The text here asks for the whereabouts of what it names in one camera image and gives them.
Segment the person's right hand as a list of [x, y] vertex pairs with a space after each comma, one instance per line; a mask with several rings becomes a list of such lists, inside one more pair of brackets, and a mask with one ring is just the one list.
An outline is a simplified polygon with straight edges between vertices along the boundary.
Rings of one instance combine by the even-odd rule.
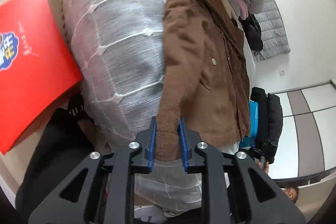
[[266, 174], [269, 173], [269, 162], [268, 161], [266, 162], [259, 161], [257, 164]]

